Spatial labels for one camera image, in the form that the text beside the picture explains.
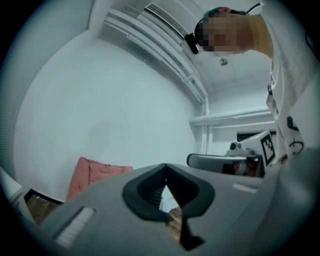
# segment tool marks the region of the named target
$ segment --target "white shirt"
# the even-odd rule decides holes
[[[281,161],[305,149],[289,111],[304,92],[320,64],[305,39],[306,31],[278,0],[262,0],[261,13],[273,45],[273,70],[266,104],[276,126],[276,159]]]

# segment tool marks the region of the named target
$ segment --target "white ceiling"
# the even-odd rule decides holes
[[[230,7],[238,11],[247,11],[260,0],[130,0],[130,5],[140,9],[149,3],[156,3],[170,13],[189,33],[194,31],[204,12],[215,7]],[[265,55],[248,51],[245,54],[228,56],[228,64],[220,65],[220,57],[201,53],[194,56],[209,81],[210,90],[268,81],[270,61]]]

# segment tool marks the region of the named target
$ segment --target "gray plastic surface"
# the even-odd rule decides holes
[[[306,150],[284,167],[273,165],[263,179],[174,165],[207,181],[215,192],[207,211],[187,220],[192,235],[204,240],[190,251],[174,242],[164,222],[140,219],[122,198],[128,181],[158,165],[92,185],[59,207],[41,228],[55,238],[81,207],[90,207],[96,214],[71,247],[77,255],[265,255],[282,246],[315,207],[320,187],[320,172],[315,169],[319,155],[320,150]],[[257,191],[242,190],[235,184],[256,187]]]
[[[171,238],[164,222],[140,219],[131,212],[122,198],[123,187],[128,181],[156,166],[158,165],[137,169],[90,186],[75,199],[60,206],[43,222],[42,229],[54,238],[81,207],[90,207],[96,210],[96,214],[71,248],[76,254],[123,256],[187,253]],[[262,179],[174,166],[204,179],[214,187],[215,198],[206,213],[189,220],[192,234],[201,236],[205,243],[188,254],[201,250],[204,255],[211,255],[210,248],[215,246],[216,241],[212,237],[222,235],[242,215],[255,196],[254,193],[233,188],[233,184],[241,183],[258,188]]]

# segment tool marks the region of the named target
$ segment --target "pink pillow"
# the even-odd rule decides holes
[[[131,172],[132,166],[116,166],[80,157],[71,178],[66,201],[74,198],[90,185],[113,176]]]

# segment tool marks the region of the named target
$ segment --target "white wall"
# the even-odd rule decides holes
[[[223,113],[266,106],[267,80],[237,85],[209,93],[209,109]]]
[[[82,37],[37,74],[14,133],[17,181],[61,201],[81,156],[140,168],[186,164],[197,146],[188,123],[195,107],[179,86],[126,51]]]
[[[16,35],[0,72],[0,164],[13,173],[12,140],[20,103],[42,65],[88,28],[93,0],[45,1]]]

